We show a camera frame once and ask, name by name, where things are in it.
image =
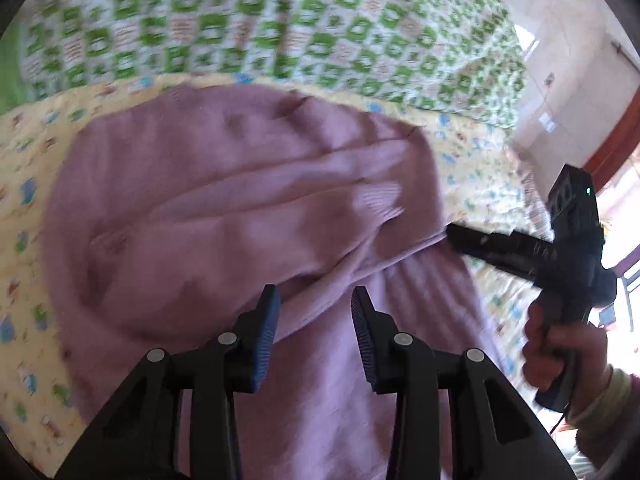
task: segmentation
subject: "finger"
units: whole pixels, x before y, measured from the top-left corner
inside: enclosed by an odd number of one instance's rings
[[[540,373],[539,370],[531,367],[530,363],[524,363],[522,373],[524,378],[527,380],[527,383],[540,390],[548,390],[554,380],[554,378],[549,374],[544,372]]]
[[[539,306],[535,301],[529,305],[529,309],[527,310],[529,314],[529,321],[531,325],[534,327],[542,327],[545,322],[545,313],[542,310],[542,307]]]
[[[539,375],[549,376],[555,379],[562,373],[564,363],[560,359],[556,359],[550,355],[542,355],[527,348],[522,349],[522,354],[529,365],[529,370],[533,370]]]
[[[524,325],[524,335],[536,350],[542,350],[545,345],[544,332],[541,326],[535,325],[530,319]]]
[[[556,348],[581,352],[606,352],[607,333],[592,324],[554,325],[546,336]]]

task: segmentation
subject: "purple towel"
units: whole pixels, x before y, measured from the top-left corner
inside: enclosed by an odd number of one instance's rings
[[[436,349],[498,355],[443,227],[423,133],[380,114],[261,86],[181,87],[92,121],[44,226],[83,416],[150,348],[202,345],[277,283],[267,380],[237,396],[245,478],[382,478],[395,399],[364,378],[353,287]]]

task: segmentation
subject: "human hand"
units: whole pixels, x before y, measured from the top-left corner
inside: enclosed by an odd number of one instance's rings
[[[583,412],[607,387],[611,366],[607,363],[607,333],[592,324],[553,325],[544,333],[544,314],[538,304],[529,305],[529,320],[524,333],[529,340],[522,354],[526,360],[522,369],[531,386],[547,390],[562,373],[564,363],[550,349],[575,350],[582,357],[580,376],[572,397],[572,412]]]

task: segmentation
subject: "yellow bedsheet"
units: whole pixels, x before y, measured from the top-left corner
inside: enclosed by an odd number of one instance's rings
[[[0,424],[15,447],[53,476],[84,429],[58,345],[55,312],[38,260],[40,221],[66,150],[92,118],[132,107],[174,85],[294,86],[244,75],[162,75],[99,84],[23,105],[0,118]],[[315,87],[298,90],[331,102],[423,126],[434,149],[450,220],[486,230],[534,232],[505,132],[461,116],[404,108]],[[537,292],[523,280],[469,260],[495,317],[510,380],[522,389],[524,311]]]

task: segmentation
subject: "bed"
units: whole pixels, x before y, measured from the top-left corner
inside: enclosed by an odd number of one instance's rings
[[[157,0],[133,0],[141,10],[131,15],[121,13],[124,0],[100,1],[112,5],[113,18],[101,14],[89,26],[94,0],[28,0],[0,40],[0,50],[15,56],[0,61],[7,74],[0,84],[0,424],[46,475],[84,423],[60,356],[38,234],[66,150],[92,118],[179,84],[296,89],[422,126],[449,221],[550,235],[540,198],[508,149],[524,66],[500,0],[225,0],[226,14],[211,12],[218,0],[162,0],[167,7],[159,8],[151,6]],[[164,24],[154,21],[161,16]],[[226,22],[216,22],[220,16]],[[138,28],[122,36],[132,23]],[[142,26],[155,32],[143,34]],[[220,39],[222,28],[234,33]],[[98,29],[106,50],[96,54],[90,40]],[[212,57],[202,65],[205,51]],[[120,63],[126,52],[135,55]],[[232,54],[234,63],[225,57]],[[151,55],[160,65],[143,61]],[[98,63],[108,70],[97,73]],[[495,319],[508,378],[530,399],[520,348],[526,307],[538,292],[467,262]]]

